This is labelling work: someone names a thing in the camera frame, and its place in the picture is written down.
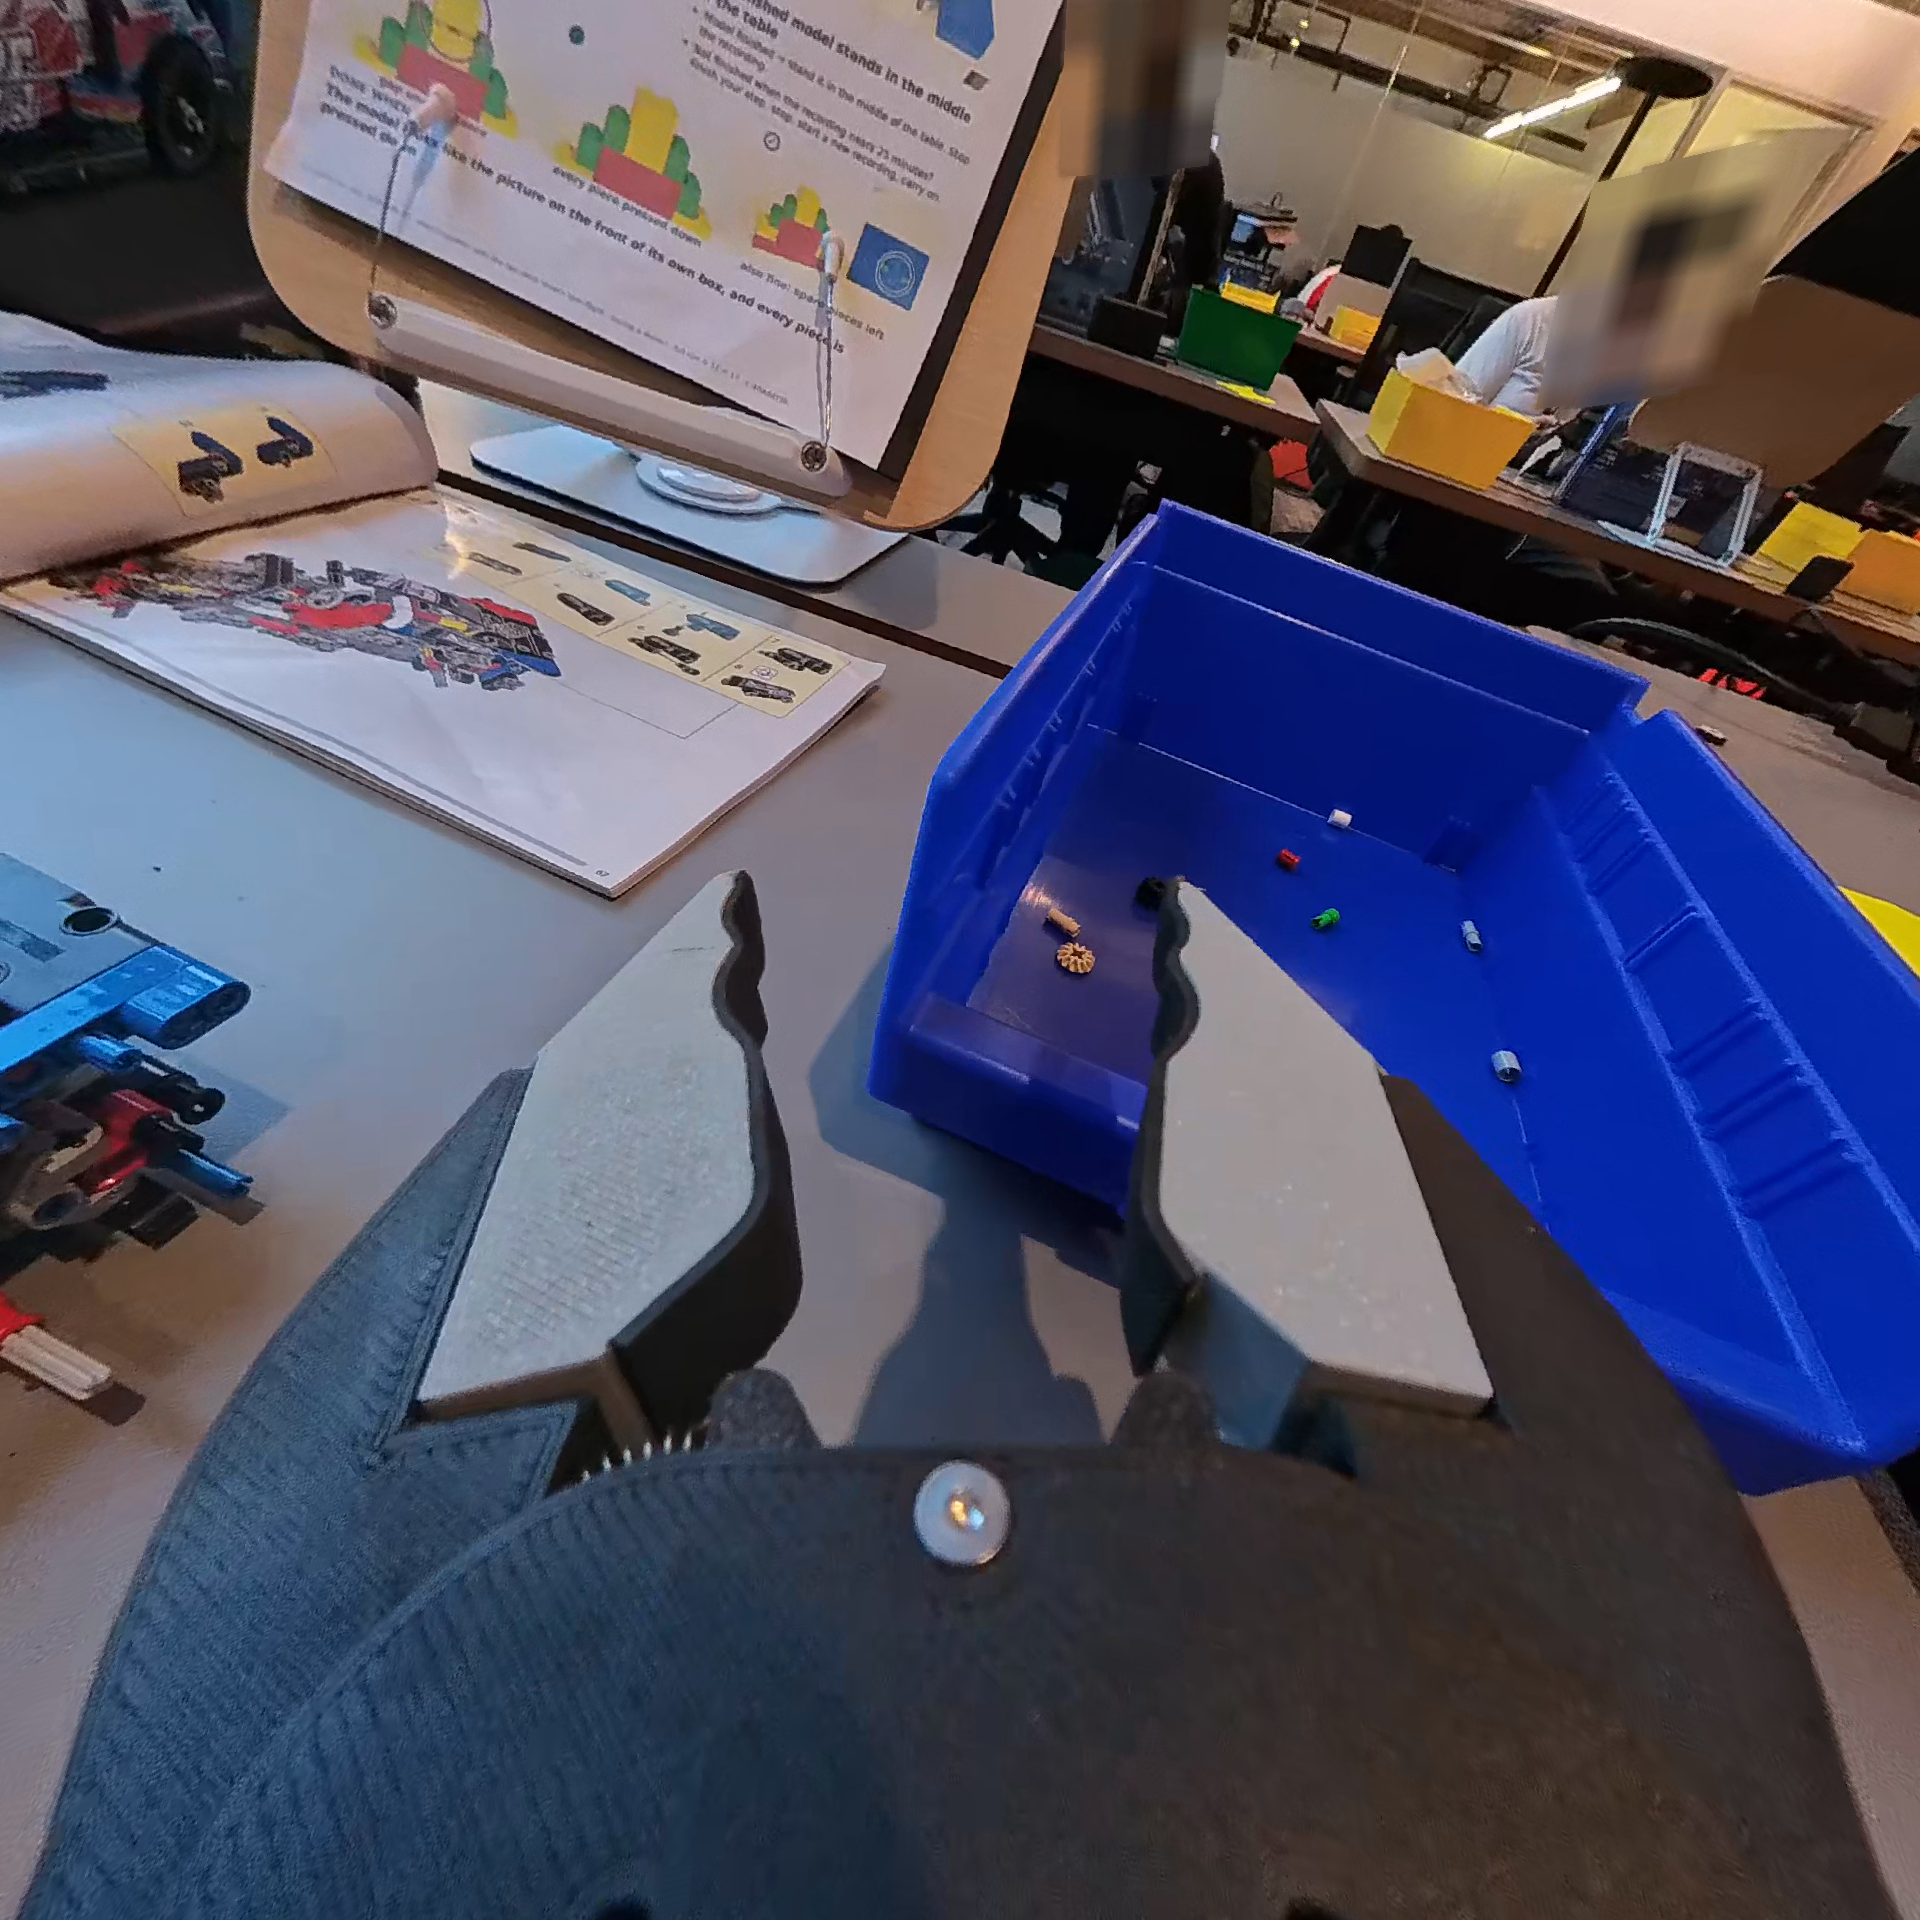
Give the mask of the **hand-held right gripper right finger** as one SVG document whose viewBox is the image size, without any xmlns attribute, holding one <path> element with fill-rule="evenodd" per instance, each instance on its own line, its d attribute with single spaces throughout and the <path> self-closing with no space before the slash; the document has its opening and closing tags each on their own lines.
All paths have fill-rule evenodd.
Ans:
<svg viewBox="0 0 1920 1920">
<path fill-rule="evenodd" d="M 1124 1207 L 1119 1327 L 1236 1448 L 1333 1400 L 1495 1400 L 1374 1054 L 1196 883 L 1169 879 Z"/>
</svg>

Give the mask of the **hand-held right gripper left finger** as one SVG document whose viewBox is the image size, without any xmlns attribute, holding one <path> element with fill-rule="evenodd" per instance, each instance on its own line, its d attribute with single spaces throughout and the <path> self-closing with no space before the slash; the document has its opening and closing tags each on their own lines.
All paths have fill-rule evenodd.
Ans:
<svg viewBox="0 0 1920 1920">
<path fill-rule="evenodd" d="M 447 1423 L 577 1406 L 685 1443 L 793 1318 L 793 1167 L 764 1060 L 762 908 L 716 875 L 546 1043 L 428 1349 Z"/>
</svg>

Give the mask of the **blue storage bin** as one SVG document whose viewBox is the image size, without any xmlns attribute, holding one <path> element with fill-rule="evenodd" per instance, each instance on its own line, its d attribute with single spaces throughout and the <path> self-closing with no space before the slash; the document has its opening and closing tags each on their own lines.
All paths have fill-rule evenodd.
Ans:
<svg viewBox="0 0 1920 1920">
<path fill-rule="evenodd" d="M 1159 1006 L 1134 894 L 1194 879 L 1543 1220 L 1741 1492 L 1886 1468 L 1918 1431 L 1915 974 L 1643 688 L 1164 507 L 930 779 L 874 1095 L 1119 1208 Z"/>
</svg>

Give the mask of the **brick car chassis model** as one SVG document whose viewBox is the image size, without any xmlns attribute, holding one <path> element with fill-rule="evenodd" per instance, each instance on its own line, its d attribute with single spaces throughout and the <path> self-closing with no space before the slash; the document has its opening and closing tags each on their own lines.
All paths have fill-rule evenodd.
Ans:
<svg viewBox="0 0 1920 1920">
<path fill-rule="evenodd" d="M 209 1148 L 227 1093 L 178 1056 L 252 987 L 3 859 L 3 1276 L 247 1223 L 249 1173 Z"/>
</svg>

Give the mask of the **building instruction booklet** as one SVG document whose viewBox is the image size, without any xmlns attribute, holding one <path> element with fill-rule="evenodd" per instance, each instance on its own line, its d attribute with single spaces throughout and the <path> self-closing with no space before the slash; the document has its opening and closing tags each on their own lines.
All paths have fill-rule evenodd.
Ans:
<svg viewBox="0 0 1920 1920">
<path fill-rule="evenodd" d="M 3 318 L 4 608 L 604 899 L 882 665 L 438 484 L 354 368 Z"/>
</svg>

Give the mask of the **brown wooden table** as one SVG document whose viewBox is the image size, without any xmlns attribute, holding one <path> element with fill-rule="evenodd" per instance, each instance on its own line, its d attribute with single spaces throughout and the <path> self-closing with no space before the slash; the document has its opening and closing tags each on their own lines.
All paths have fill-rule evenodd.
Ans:
<svg viewBox="0 0 1920 1920">
<path fill-rule="evenodd" d="M 1366 417 L 1335 400 L 1314 405 L 1319 438 L 1359 489 L 1350 511 L 1331 515 L 1314 532 L 1314 551 L 1331 553 L 1348 536 L 1348 526 L 1382 497 L 1411 497 L 1453 517 L 1501 528 L 1515 536 L 1540 540 L 1574 558 L 1630 572 L 1652 584 L 1692 591 L 1717 606 L 1763 616 L 1774 625 L 1789 625 L 1798 616 L 1818 616 L 1821 628 L 1847 648 L 1876 656 L 1901 667 L 1918 667 L 1915 616 L 1895 616 L 1870 608 L 1851 608 L 1838 596 L 1805 604 L 1781 583 L 1750 564 L 1723 567 L 1686 548 L 1671 551 L 1645 544 L 1602 521 L 1582 519 L 1545 496 L 1506 480 L 1489 489 L 1463 486 L 1441 472 L 1389 460 L 1370 438 Z"/>
<path fill-rule="evenodd" d="M 1268 441 L 1311 444 L 1322 430 L 1314 405 L 1286 373 L 1273 374 L 1266 389 L 1245 387 L 1183 364 L 1119 351 L 1050 324 L 1034 326 L 1026 350 L 1050 364 L 1103 376 L 1190 414 L 1245 428 Z"/>
</svg>

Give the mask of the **yellow storage bin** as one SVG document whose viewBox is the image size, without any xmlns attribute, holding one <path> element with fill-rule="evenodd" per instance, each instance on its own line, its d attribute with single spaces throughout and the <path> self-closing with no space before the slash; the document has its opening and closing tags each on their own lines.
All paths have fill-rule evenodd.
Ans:
<svg viewBox="0 0 1920 1920">
<path fill-rule="evenodd" d="M 1380 456 L 1486 492 L 1521 456 L 1535 422 L 1505 406 L 1389 369 L 1366 416 Z"/>
</svg>

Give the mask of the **clear acrylic sign holder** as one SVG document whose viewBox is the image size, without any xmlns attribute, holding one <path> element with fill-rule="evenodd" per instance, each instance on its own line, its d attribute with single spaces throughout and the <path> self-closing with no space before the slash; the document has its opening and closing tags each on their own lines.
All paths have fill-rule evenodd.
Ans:
<svg viewBox="0 0 1920 1920">
<path fill-rule="evenodd" d="M 1761 502 L 1764 471 L 1737 455 L 1694 441 L 1674 445 L 1658 486 L 1643 541 L 1733 564 Z"/>
</svg>

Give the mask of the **green storage bin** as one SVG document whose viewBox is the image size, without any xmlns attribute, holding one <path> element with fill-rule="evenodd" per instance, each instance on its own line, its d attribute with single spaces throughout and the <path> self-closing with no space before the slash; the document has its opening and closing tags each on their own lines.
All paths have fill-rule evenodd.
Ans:
<svg viewBox="0 0 1920 1920">
<path fill-rule="evenodd" d="M 1236 299 L 1207 286 L 1188 289 L 1175 364 L 1252 392 L 1268 392 L 1305 326 L 1273 303 Z"/>
</svg>

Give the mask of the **printed instruction sheet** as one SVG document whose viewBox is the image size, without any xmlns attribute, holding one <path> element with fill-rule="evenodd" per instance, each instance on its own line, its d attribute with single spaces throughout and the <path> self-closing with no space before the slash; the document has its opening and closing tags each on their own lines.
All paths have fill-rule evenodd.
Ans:
<svg viewBox="0 0 1920 1920">
<path fill-rule="evenodd" d="M 899 477 L 1063 7 L 310 4 L 278 185 Z"/>
</svg>

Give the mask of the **ceiling light strip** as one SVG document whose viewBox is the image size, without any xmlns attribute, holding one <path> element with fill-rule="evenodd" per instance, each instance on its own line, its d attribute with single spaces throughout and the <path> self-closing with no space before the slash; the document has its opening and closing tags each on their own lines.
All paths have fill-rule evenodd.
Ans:
<svg viewBox="0 0 1920 1920">
<path fill-rule="evenodd" d="M 1550 121 L 1557 121 L 1557 118 L 1567 117 L 1573 112 L 1586 112 L 1586 110 L 1610 101 L 1611 95 L 1615 95 L 1621 86 L 1623 86 L 1623 75 L 1621 73 L 1614 71 L 1614 73 L 1601 75 L 1601 78 L 1595 78 L 1595 80 L 1591 80 L 1582 86 L 1574 86 L 1573 92 L 1567 92 L 1558 99 L 1553 99 L 1547 103 L 1535 103 L 1533 108 L 1526 108 L 1526 110 L 1521 110 L 1521 112 L 1509 112 L 1509 115 L 1495 118 L 1491 125 L 1486 125 L 1478 133 L 1478 136 L 1505 140 L 1505 136 L 1526 133 L 1531 128 L 1547 125 Z"/>
</svg>

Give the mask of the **black floor lamp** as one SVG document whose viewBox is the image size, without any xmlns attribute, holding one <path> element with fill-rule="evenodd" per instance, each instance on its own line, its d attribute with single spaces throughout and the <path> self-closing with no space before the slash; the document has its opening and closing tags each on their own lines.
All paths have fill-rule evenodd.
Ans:
<svg viewBox="0 0 1920 1920">
<path fill-rule="evenodd" d="M 1595 180 L 1610 183 L 1623 169 L 1626 158 L 1641 140 L 1647 118 L 1665 103 L 1695 103 L 1711 92 L 1711 85 L 1711 73 L 1692 62 L 1667 55 L 1630 55 L 1619 60 L 1607 73 L 1586 86 L 1571 93 L 1563 101 L 1563 108 L 1573 110 L 1574 104 L 1593 104 L 1601 110 L 1601 118 L 1607 118 L 1610 115 L 1615 117 L 1614 108 L 1607 108 L 1604 101 L 1611 101 L 1619 93 L 1626 93 L 1627 99 L 1626 128 L 1597 169 Z"/>
</svg>

